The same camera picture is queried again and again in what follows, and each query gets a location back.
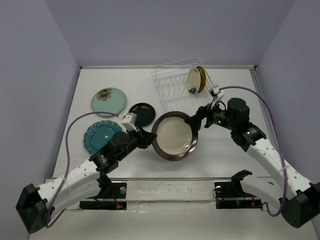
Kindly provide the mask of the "black round plate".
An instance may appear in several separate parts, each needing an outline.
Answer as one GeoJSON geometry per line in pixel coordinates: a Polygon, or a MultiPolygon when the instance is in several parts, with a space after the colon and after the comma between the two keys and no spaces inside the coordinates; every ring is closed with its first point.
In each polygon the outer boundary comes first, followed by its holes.
{"type": "Polygon", "coordinates": [[[152,105],[145,102],[139,102],[133,105],[129,113],[136,114],[135,125],[137,127],[149,126],[156,117],[156,111],[152,105]]]}

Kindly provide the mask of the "large dark rimmed plate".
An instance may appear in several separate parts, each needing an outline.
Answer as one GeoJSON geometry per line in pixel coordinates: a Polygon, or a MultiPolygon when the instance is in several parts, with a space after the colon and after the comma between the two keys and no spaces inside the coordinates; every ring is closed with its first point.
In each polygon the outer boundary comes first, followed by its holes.
{"type": "Polygon", "coordinates": [[[181,161],[194,152],[198,144],[198,132],[185,120],[189,115],[181,111],[170,111],[161,115],[151,132],[156,134],[153,149],[163,159],[181,161]]]}

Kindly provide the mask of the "cream plate with black marks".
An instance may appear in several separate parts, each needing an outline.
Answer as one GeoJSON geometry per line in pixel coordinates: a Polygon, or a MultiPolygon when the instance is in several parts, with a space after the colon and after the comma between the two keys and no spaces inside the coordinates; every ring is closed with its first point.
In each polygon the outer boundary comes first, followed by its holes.
{"type": "Polygon", "coordinates": [[[187,75],[187,89],[191,94],[196,94],[201,86],[201,75],[196,67],[192,67],[187,75]]]}

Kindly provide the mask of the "yellow patterned plate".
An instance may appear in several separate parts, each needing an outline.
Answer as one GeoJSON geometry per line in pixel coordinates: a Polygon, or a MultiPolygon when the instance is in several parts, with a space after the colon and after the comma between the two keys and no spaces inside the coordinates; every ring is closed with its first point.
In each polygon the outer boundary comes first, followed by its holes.
{"type": "Polygon", "coordinates": [[[196,68],[198,69],[199,74],[200,74],[200,87],[197,91],[198,93],[200,93],[204,90],[204,88],[206,86],[207,77],[206,77],[206,72],[202,66],[197,66],[196,68]]]}

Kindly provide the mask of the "dark teal scalloped plate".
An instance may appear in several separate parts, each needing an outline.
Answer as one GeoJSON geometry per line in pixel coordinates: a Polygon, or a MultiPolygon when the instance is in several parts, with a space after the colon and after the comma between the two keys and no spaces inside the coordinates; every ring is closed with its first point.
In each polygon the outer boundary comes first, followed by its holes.
{"type": "Polygon", "coordinates": [[[95,122],[83,135],[83,147],[90,155],[94,155],[108,143],[115,133],[122,131],[122,127],[114,121],[95,122]]]}

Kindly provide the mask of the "light green flower plate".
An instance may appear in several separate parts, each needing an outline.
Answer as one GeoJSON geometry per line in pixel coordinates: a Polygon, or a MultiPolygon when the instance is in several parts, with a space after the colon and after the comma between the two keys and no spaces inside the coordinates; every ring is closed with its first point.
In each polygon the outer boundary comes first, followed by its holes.
{"type": "Polygon", "coordinates": [[[99,90],[91,100],[91,108],[94,112],[119,114],[126,107],[126,104],[126,94],[115,87],[99,90]]]}

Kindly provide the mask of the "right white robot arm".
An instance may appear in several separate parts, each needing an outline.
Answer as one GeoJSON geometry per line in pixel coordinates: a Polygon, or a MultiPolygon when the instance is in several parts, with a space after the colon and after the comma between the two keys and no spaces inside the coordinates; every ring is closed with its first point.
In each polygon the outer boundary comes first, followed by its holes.
{"type": "Polygon", "coordinates": [[[230,183],[235,196],[247,192],[279,207],[282,217],[294,228],[302,227],[319,215],[319,183],[312,183],[281,158],[266,134],[250,122],[250,108],[243,99],[231,98],[224,110],[213,103],[201,106],[185,123],[198,132],[203,119],[206,120],[205,128],[215,124],[230,130],[233,142],[255,159],[276,183],[249,183],[247,177],[237,179],[230,183]]]}

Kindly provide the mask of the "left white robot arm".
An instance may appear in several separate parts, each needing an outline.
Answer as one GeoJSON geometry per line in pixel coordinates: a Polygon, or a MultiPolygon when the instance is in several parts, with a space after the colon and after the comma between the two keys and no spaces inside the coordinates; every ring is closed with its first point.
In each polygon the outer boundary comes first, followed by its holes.
{"type": "Polygon", "coordinates": [[[55,214],[81,200],[74,192],[92,181],[93,191],[104,198],[110,194],[111,180],[108,174],[119,166],[119,162],[135,149],[146,149],[157,138],[157,134],[138,127],[136,130],[120,131],[113,135],[107,145],[74,169],[66,166],[65,173],[50,182],[34,186],[26,185],[18,198],[15,209],[27,232],[33,234],[48,227],[55,214]]]}

